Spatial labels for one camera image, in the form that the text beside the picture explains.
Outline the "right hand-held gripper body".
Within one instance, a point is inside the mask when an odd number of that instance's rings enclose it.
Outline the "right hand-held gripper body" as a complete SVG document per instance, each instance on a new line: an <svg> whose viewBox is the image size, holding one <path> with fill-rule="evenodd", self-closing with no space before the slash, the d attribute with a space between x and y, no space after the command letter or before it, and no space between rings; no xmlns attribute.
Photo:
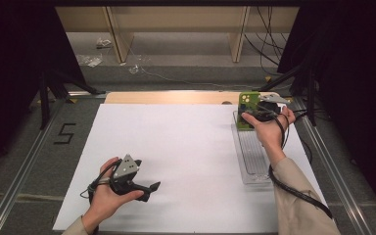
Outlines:
<svg viewBox="0 0 376 235"><path fill-rule="evenodd" d="M276 118L282 107L289 104L289 101L276 94L259 95L257 109L252 112L252 116L259 121L270 121Z"/></svg>

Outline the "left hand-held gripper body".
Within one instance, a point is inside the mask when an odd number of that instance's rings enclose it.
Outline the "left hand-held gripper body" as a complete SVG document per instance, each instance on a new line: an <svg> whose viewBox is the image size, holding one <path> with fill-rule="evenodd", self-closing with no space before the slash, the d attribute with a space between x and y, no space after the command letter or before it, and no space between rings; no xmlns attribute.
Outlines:
<svg viewBox="0 0 376 235"><path fill-rule="evenodd" d="M114 166L110 177L110 186L118 195L124 195L133 191L133 178L136 176L139 167L130 155L119 159Z"/></svg>

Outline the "green cartoon phone case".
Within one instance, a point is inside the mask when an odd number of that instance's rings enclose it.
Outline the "green cartoon phone case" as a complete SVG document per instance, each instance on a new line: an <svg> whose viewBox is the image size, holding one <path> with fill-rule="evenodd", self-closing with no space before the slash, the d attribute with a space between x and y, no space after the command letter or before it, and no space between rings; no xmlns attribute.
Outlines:
<svg viewBox="0 0 376 235"><path fill-rule="evenodd" d="M247 113L254 118L258 117L260 94L257 91L241 92L237 110L236 126L239 130L249 130L253 127L243 119L242 113Z"/></svg>

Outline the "clear ridged plastic rack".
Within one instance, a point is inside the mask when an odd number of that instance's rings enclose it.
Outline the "clear ridged plastic rack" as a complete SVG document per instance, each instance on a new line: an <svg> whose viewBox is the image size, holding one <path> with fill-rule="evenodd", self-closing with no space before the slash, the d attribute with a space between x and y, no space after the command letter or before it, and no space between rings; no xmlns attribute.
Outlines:
<svg viewBox="0 0 376 235"><path fill-rule="evenodd" d="M253 129L237 127L238 119L238 113L234 112L231 128L242 181L246 185L268 184L269 161L266 152Z"/></svg>

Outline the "person's right hand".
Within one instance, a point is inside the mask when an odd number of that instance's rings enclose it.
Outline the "person's right hand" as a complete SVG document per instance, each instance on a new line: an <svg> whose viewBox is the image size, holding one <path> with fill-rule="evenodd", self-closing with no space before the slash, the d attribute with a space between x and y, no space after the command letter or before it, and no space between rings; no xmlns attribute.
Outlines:
<svg viewBox="0 0 376 235"><path fill-rule="evenodd" d="M271 159L285 157L282 134L295 121L295 115L289 108L284 106L276 119L267 122L261 122L247 113L242 113L241 117L255 129L258 140Z"/></svg>

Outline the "person's left hand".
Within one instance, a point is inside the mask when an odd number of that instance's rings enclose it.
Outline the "person's left hand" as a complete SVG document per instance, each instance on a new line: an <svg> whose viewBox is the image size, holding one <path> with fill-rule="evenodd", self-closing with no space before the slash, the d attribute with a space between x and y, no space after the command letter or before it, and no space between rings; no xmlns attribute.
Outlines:
<svg viewBox="0 0 376 235"><path fill-rule="evenodd" d="M143 195L140 190L131 191L124 195L116 194L109 185L99 185L96 188L89 210L82 217L82 220L100 223L111 217L117 209L132 200Z"/></svg>

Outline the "black metal stand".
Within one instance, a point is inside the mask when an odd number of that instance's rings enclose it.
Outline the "black metal stand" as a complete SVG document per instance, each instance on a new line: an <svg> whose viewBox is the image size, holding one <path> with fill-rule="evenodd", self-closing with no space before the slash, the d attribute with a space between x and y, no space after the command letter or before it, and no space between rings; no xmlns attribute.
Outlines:
<svg viewBox="0 0 376 235"><path fill-rule="evenodd" d="M274 88L275 86L281 84L282 82L288 80L289 78L293 77L295 80L291 86L291 94L293 96L301 94L303 89L302 86L305 85L306 87L306 98L307 98L307 116L310 123L313 126L316 126L315 118L314 118L314 95L315 95L315 83L314 83L314 64L316 62L316 54L317 54L318 47L316 46L315 42L313 42L309 49L304 56L302 62L292 68L291 70L287 71L286 73L280 75L278 78L274 79L272 82L264 85L261 88L257 88L259 92L266 92Z"/></svg>
<svg viewBox="0 0 376 235"><path fill-rule="evenodd" d="M65 86L66 83L72 83L74 86L92 95L105 94L105 91L97 90L84 81L79 81L73 76L59 70L48 70L41 74L39 78L39 94L41 103L41 129L44 129L50 121L50 102L48 91L51 91L56 99L66 100L69 92Z"/></svg>

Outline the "black curtain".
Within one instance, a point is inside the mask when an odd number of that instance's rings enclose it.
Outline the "black curtain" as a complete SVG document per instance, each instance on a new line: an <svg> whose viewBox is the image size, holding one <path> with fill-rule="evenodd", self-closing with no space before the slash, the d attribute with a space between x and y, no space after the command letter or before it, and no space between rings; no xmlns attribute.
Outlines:
<svg viewBox="0 0 376 235"><path fill-rule="evenodd" d="M279 70L300 64L318 33L319 95L376 195L376 0L294 0L300 9Z"/></svg>
<svg viewBox="0 0 376 235"><path fill-rule="evenodd" d="M21 123L42 76L84 80L53 6L0 0L0 153Z"/></svg>

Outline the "large clear plastic wrapper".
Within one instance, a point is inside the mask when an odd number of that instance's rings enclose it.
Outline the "large clear plastic wrapper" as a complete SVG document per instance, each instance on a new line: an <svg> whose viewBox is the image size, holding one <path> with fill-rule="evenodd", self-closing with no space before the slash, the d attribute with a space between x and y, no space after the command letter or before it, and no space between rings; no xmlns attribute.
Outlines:
<svg viewBox="0 0 376 235"><path fill-rule="evenodd" d="M102 55L76 55L77 62L80 66L95 68L103 62Z"/></svg>

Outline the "light wooden bench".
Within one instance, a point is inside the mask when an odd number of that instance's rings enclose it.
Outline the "light wooden bench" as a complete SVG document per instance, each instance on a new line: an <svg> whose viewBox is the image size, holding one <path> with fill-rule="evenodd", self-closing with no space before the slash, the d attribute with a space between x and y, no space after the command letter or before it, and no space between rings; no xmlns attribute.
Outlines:
<svg viewBox="0 0 376 235"><path fill-rule="evenodd" d="M247 32L288 33L297 7L58 7L66 32L107 32L117 60L126 61L136 32L221 32L238 63Z"/></svg>

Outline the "metal floor rail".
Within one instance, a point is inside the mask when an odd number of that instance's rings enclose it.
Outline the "metal floor rail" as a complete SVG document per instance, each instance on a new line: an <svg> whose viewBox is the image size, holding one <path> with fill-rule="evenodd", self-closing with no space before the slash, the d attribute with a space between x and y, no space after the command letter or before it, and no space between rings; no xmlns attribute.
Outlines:
<svg viewBox="0 0 376 235"><path fill-rule="evenodd" d="M339 167L322 139L317 126L312 124L309 115L302 117L302 123L310 138L310 143L316 150L316 154L322 162L329 180L334 186L334 190L340 199L341 205L352 223L354 231L357 235L372 235L371 227L366 220L364 212L357 203L354 194L351 192L344 175L339 171Z"/></svg>
<svg viewBox="0 0 376 235"><path fill-rule="evenodd" d="M53 230L103 95L50 102L41 125L33 101L0 155L0 235L59 235Z"/></svg>

